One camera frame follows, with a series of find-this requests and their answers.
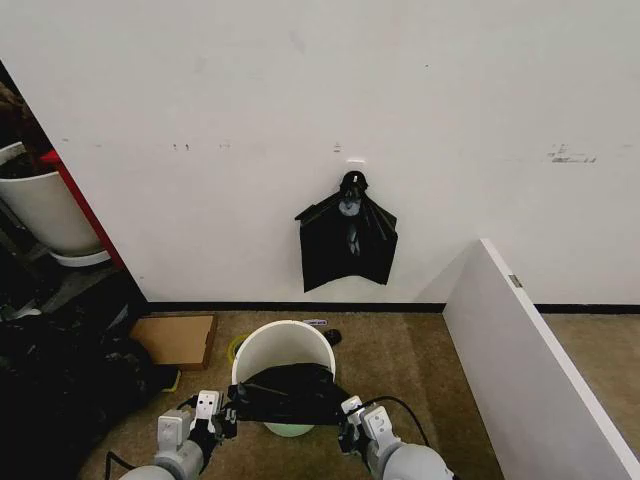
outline carpet floor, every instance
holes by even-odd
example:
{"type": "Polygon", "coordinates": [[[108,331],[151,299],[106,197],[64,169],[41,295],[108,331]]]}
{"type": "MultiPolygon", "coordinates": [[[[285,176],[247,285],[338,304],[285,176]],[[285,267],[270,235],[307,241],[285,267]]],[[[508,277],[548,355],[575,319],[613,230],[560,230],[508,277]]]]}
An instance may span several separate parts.
{"type": "MultiPolygon", "coordinates": [[[[402,313],[218,312],[209,368],[184,372],[176,393],[159,394],[146,408],[112,429],[85,463],[80,478],[104,478],[113,450],[134,465],[148,464],[156,450],[157,417],[202,389],[226,391],[231,381],[227,346],[237,335],[282,320],[326,319],[343,340],[334,347],[336,381],[363,400],[394,395],[421,420],[433,446],[464,480],[501,479],[442,315],[402,313]]],[[[640,447],[640,316],[546,315],[547,322],[592,386],[634,451],[640,447]]],[[[386,405],[396,435],[420,443],[410,417],[386,405]]],[[[112,478],[125,473],[116,466],[112,478]]],[[[368,479],[356,457],[340,453],[337,430],[315,427],[297,438],[277,437],[257,423],[242,423],[238,436],[214,451],[203,479],[368,479]]]]}

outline white panel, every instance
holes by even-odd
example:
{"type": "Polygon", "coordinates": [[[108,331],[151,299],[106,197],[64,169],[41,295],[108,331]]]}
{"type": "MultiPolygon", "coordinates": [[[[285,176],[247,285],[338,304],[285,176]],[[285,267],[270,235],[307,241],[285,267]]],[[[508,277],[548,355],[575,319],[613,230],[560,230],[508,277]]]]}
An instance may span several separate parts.
{"type": "Polygon", "coordinates": [[[640,464],[489,240],[444,311],[508,480],[640,479],[640,464]]]}
{"type": "Polygon", "coordinates": [[[536,302],[640,303],[639,19],[630,0],[21,0],[0,2],[0,51],[150,300],[441,302],[489,236],[536,302]],[[351,156],[399,218],[389,286],[304,294],[293,218],[351,156]]]}

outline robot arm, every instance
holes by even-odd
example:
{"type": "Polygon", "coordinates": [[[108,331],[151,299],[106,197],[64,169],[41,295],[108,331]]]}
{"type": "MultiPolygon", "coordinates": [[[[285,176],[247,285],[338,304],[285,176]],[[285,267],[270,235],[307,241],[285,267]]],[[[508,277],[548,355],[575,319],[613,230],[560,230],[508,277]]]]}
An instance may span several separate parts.
{"type": "Polygon", "coordinates": [[[454,474],[435,450],[403,443],[393,433],[387,410],[366,406],[358,396],[342,402],[347,423],[338,441],[343,453],[359,453],[374,480],[451,480],[454,474]]]}
{"type": "MultiPolygon", "coordinates": [[[[216,446],[237,433],[233,406],[222,408],[220,392],[203,390],[195,416],[169,410],[158,419],[154,465],[131,470],[121,480],[196,480],[216,446]]],[[[345,421],[338,441],[345,454],[361,455],[374,480],[452,480],[456,477],[435,450],[403,443],[383,406],[354,396],[342,402],[345,421]]]]}

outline red object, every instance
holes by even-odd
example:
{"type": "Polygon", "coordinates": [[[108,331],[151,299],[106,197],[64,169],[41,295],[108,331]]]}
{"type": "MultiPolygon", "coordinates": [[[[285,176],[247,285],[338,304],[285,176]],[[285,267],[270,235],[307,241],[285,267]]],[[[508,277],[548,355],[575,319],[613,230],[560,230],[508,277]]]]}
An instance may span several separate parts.
{"type": "Polygon", "coordinates": [[[84,195],[82,195],[78,184],[75,182],[75,180],[69,173],[69,170],[67,170],[67,167],[65,167],[64,163],[62,163],[62,159],[58,155],[58,152],[56,152],[55,150],[50,150],[42,155],[40,157],[40,160],[42,161],[42,163],[45,163],[47,165],[53,165],[56,170],[58,170],[58,173],[62,177],[64,183],[67,185],[67,188],[71,192],[71,195],[73,195],[73,198],[76,200],[76,203],[84,213],[84,216],[87,217],[87,220],[91,224],[91,227],[93,227],[93,230],[96,232],[100,243],[111,256],[113,264],[118,268],[125,268],[125,264],[118,254],[116,247],[113,246],[113,243],[111,243],[111,239],[107,235],[107,232],[104,231],[104,228],[102,228],[100,221],[96,217],[95,213],[93,213],[93,210],[91,210],[91,207],[89,206],[87,199],[84,198],[84,195]]]}

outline black baseboard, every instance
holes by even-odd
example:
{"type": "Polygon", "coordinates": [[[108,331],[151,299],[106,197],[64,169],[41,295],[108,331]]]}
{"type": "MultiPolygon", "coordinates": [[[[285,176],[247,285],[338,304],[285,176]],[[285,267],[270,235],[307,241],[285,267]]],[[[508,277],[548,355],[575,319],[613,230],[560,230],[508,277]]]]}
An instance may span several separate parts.
{"type": "Polygon", "coordinates": [[[149,302],[153,312],[261,310],[267,312],[393,312],[442,313],[444,303],[324,303],[324,302],[149,302]]]}
{"type": "MultiPolygon", "coordinates": [[[[268,312],[392,312],[442,313],[444,303],[322,303],[322,302],[149,302],[149,312],[262,310],[268,312]]],[[[640,305],[536,304],[540,313],[640,314],[640,305]]]]}
{"type": "Polygon", "coordinates": [[[620,305],[603,303],[569,304],[539,303],[536,308],[540,313],[590,313],[600,315],[640,314],[640,305],[620,305]]]}

